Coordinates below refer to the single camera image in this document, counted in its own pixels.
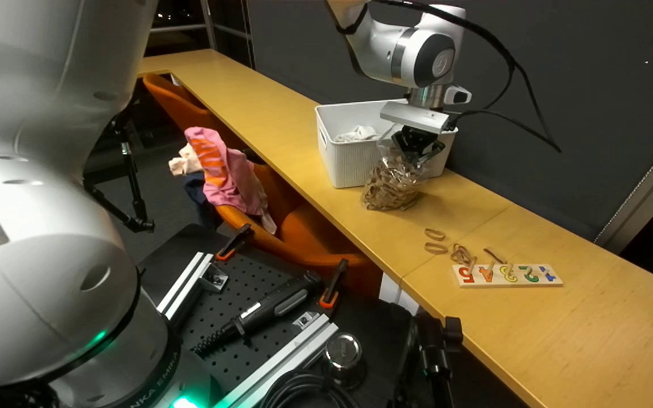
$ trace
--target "black cable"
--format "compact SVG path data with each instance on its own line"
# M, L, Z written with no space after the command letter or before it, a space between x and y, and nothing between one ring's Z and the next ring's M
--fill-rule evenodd
M258 408L289 408L304 397L327 400L336 408L356 408L356 401L331 376L289 371L274 381Z
M547 146L551 146L555 152L562 152L562 150L558 148L555 138L553 138L551 131L550 131L547 117L544 117L544 114L543 114L543 108L541 108L541 103L537 103L537 97L535 97L535 91L534 91L534 84L531 84L531 77L529 77L526 69L513 57L513 53L510 53L492 31L488 31L485 27L480 27L480 26L476 26L476 23L471 23L471 21L465 21L465 19L459 19L459 15L448 13L448 11L442 11L442 9L435 9L435 7L431 7L431 4L410 3L410 0L376 0L376 3L393 4L393 7L403 7L403 9L417 9L417 11L425 11L425 13L434 13L434 15L442 19L442 21L450 21L450 23L453 23L453 26L461 26L461 27L479 33L483 41L488 41L488 44L505 58L505 63L508 63L508 77L505 77L503 88L497 94L497 97L492 97L483 108L459 114L456 120L453 120L453 125L456 125L462 115L492 114L492 115L497 115L497 117L503 117L503 120L508 120L508 122L526 129L531 137L537 137L541 141L544 141ZM534 108L535 108L535 115L537 115L544 133L541 133L541 131L522 125L520 120L513 120L513 117L508 117L508 115L488 112L490 106L495 106L495 105L508 94L508 88L510 88L510 84L513 84L513 73L514 73L514 70L518 70L518 73L524 77L524 82L526 82L526 91L529 91L531 105L534 105Z

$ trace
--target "plastic bin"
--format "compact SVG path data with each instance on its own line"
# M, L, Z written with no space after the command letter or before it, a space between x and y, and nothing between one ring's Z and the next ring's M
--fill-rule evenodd
M380 112L385 106L385 103L406 105L406 100L370 100L319 105L316 108L319 155L333 189L355 189L367 182L373 168L380 162L376 141L341 143L336 137L348 133L355 126L374 126L376 137L390 131L394 122L380 117Z

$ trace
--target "orange fabric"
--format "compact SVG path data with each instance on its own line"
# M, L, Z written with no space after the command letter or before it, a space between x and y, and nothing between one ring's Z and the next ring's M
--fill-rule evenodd
M164 75L144 75L144 87L168 117L185 131L188 126L216 129L230 148L242 148L230 126L225 126L206 106L197 103L186 88L172 84Z
M370 262L333 225L329 225L308 202L295 194L285 182L282 182L268 165L255 165L263 189L268 190L268 203L273 217L280 225L280 233L268 233L258 222L248 217L233 206L216 206L217 215L233 228L251 225L255 244L293 260L295 265L317 271L331 279L341 258L349 260L349 271L342 286L355 292L376 296L382 284L382 270Z

